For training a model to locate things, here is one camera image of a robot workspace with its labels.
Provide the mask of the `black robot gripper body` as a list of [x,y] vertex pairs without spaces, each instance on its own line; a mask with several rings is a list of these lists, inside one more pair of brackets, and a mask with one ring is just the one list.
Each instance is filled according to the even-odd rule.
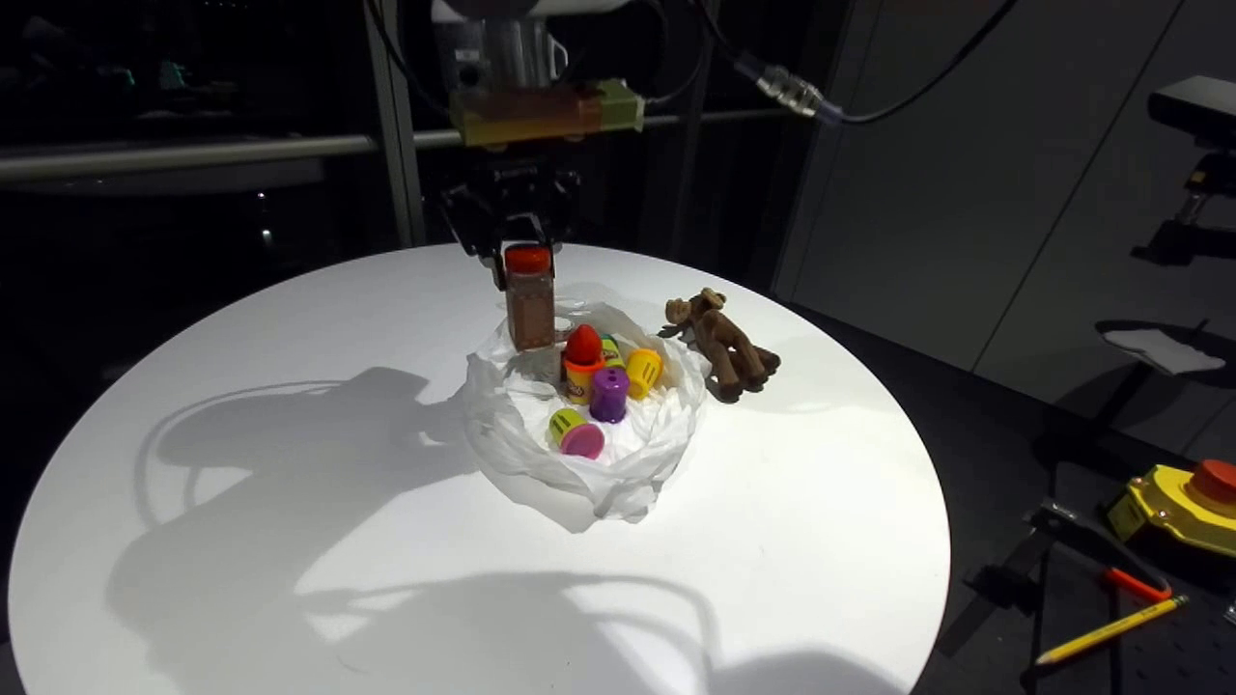
[[582,229],[582,172],[564,167],[499,167],[437,195],[440,223],[506,283],[506,252],[532,244],[558,252]]

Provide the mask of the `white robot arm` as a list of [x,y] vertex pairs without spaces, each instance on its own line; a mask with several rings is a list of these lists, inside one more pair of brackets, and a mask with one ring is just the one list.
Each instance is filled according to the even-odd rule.
[[647,98],[612,68],[582,68],[558,20],[612,20],[635,0],[433,0],[450,120],[464,147],[581,144],[636,131]]

